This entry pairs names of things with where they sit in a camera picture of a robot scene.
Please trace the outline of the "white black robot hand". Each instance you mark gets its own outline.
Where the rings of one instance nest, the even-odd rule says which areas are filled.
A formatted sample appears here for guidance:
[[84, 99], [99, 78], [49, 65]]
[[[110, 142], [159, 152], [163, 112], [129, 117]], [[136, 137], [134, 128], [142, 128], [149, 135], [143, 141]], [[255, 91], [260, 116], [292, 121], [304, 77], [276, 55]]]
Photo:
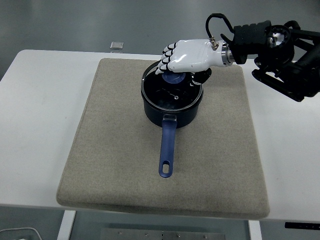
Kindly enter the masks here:
[[210, 67], [224, 68], [232, 64], [228, 45], [223, 40], [217, 42], [216, 49], [208, 39], [179, 40], [164, 48], [155, 73], [192, 73], [192, 83], [201, 85], [208, 79], [202, 74]]

